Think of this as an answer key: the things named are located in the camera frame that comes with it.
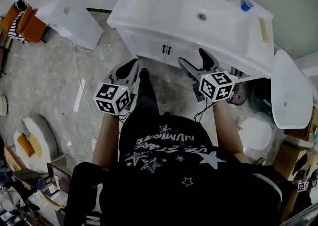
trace soap bar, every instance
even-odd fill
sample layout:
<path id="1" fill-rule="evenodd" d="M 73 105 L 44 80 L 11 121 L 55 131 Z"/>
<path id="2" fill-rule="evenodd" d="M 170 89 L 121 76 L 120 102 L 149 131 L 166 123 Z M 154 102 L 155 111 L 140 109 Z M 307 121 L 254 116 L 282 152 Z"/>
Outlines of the soap bar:
<path id="1" fill-rule="evenodd" d="M 269 42 L 269 38 L 268 38 L 267 30 L 266 30 L 265 19 L 262 17 L 259 17 L 259 24 L 260 24 L 260 29 L 262 30 L 263 41 Z"/>

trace cabinet door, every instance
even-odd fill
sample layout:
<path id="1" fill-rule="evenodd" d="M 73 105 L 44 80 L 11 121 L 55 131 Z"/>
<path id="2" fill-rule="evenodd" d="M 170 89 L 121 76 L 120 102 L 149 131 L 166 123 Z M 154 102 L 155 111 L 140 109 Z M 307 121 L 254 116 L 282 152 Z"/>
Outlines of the cabinet door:
<path id="1" fill-rule="evenodd" d="M 136 55 L 164 62 L 168 42 L 145 35 L 131 34 Z"/>
<path id="2" fill-rule="evenodd" d="M 199 52 L 195 52 L 193 50 L 169 42 L 165 62 L 169 65 L 181 68 L 178 62 L 180 57 L 188 60 L 193 66 L 198 69 L 202 67 L 202 58 Z"/>

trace concrete floor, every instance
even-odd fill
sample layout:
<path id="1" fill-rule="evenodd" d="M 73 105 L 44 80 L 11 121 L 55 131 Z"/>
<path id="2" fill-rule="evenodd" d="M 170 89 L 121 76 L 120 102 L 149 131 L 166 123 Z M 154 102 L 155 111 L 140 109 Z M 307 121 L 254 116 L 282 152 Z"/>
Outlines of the concrete floor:
<path id="1" fill-rule="evenodd" d="M 77 49 L 80 77 L 85 79 L 84 90 L 100 126 L 103 114 L 92 100 L 95 88 L 116 64 L 132 56 L 118 32 L 107 25 L 108 14 L 92 15 L 105 30 L 98 44 L 112 44 L 112 47 L 101 47 L 91 53 Z M 6 65 L 7 75 L 0 80 L 0 93 L 9 102 L 8 115 L 0 117 L 0 133 L 7 144 L 13 145 L 13 134 L 21 128 L 21 119 L 37 113 L 52 127 L 60 154 L 80 152 L 89 156 L 85 150 L 85 141 L 91 134 L 98 136 L 97 123 L 84 96 L 81 97 L 78 111 L 74 111 L 80 86 L 74 45 L 53 30 L 47 37 L 47 44 L 22 44 L 14 41 L 12 45 Z M 197 112 L 204 109 L 205 102 L 197 102 L 192 91 L 193 82 L 181 69 L 145 58 L 140 59 L 140 67 L 150 70 L 160 113 L 169 111 L 193 119 Z M 232 106 L 231 110 L 237 124 L 253 115 L 248 102 L 240 107 Z M 211 108 L 204 113 L 201 123 L 212 143 L 217 145 Z M 270 144 L 266 151 L 254 159 L 258 156 L 267 157 L 271 152 Z M 78 154 L 69 154 L 69 157 L 70 171 L 77 163 L 85 160 Z"/>

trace blue cup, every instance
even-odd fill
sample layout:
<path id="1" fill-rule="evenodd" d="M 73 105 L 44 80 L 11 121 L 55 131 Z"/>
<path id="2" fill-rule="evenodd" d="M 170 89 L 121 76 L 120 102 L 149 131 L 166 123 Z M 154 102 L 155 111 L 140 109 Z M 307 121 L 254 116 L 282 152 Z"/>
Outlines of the blue cup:
<path id="1" fill-rule="evenodd" d="M 242 10 L 245 12 L 249 11 L 250 9 L 254 8 L 254 4 L 250 0 L 242 0 L 241 2 Z"/>

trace drain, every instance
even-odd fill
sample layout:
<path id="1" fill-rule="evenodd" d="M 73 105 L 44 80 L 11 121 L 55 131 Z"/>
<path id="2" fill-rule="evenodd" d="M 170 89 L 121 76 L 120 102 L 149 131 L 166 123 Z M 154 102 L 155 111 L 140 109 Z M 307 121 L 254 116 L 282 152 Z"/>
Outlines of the drain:
<path id="1" fill-rule="evenodd" d="M 207 16 L 204 15 L 203 13 L 199 13 L 199 14 L 197 15 L 197 18 L 198 18 L 200 21 L 205 21 L 205 20 L 207 20 Z"/>

